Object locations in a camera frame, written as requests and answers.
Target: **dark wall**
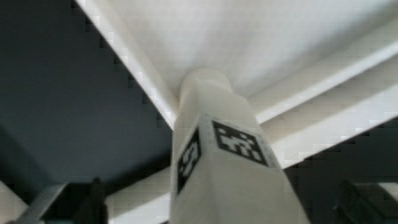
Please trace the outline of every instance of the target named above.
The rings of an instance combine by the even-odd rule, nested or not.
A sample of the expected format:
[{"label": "dark wall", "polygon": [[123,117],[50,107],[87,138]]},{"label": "dark wall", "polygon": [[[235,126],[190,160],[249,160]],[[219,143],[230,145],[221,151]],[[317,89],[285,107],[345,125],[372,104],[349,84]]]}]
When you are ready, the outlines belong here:
[{"label": "dark wall", "polygon": [[398,119],[286,169],[313,224],[333,221],[345,179],[398,182]]},{"label": "dark wall", "polygon": [[0,180],[27,201],[96,176],[109,193],[169,165],[171,129],[71,0],[4,0]]}]

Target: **white beam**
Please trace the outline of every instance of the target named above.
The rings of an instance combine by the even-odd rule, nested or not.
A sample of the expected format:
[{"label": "white beam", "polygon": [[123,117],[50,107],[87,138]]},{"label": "white beam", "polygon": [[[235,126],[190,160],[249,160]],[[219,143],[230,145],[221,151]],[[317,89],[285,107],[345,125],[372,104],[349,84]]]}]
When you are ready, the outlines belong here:
[{"label": "white beam", "polygon": [[398,56],[263,123],[283,167],[398,116]]},{"label": "white beam", "polygon": [[398,19],[251,98],[263,123],[398,54]]}]

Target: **qr-like marker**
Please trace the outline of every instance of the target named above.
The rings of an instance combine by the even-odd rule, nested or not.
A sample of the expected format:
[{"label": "qr-like marker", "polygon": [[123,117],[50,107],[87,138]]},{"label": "qr-like marker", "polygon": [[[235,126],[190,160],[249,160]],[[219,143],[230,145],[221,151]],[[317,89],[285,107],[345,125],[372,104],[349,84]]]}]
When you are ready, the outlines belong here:
[{"label": "qr-like marker", "polygon": [[183,155],[178,161],[178,194],[183,190],[199,159],[201,159],[201,141],[199,141],[199,129],[196,129],[183,150]]},{"label": "qr-like marker", "polygon": [[256,137],[214,121],[219,148],[269,166]]}]

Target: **dark ceiling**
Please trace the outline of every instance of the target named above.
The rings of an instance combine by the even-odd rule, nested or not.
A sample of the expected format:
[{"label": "dark ceiling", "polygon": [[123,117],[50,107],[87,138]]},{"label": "dark ceiling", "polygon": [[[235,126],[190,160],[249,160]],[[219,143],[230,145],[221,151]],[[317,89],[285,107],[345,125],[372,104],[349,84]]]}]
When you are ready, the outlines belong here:
[{"label": "dark ceiling", "polygon": [[169,166],[169,126],[75,2],[2,1],[0,27],[0,180],[27,202],[94,177],[112,193]]}]

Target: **black structure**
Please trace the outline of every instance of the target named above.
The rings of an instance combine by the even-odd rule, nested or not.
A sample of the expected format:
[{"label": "black structure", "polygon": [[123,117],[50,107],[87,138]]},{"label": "black structure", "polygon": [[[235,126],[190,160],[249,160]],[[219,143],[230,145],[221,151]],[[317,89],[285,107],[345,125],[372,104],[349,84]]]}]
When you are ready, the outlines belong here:
[{"label": "black structure", "polygon": [[109,211],[100,179],[93,184],[50,186],[15,224],[107,224]]},{"label": "black structure", "polygon": [[336,224],[398,224],[398,200],[377,183],[341,183]]}]

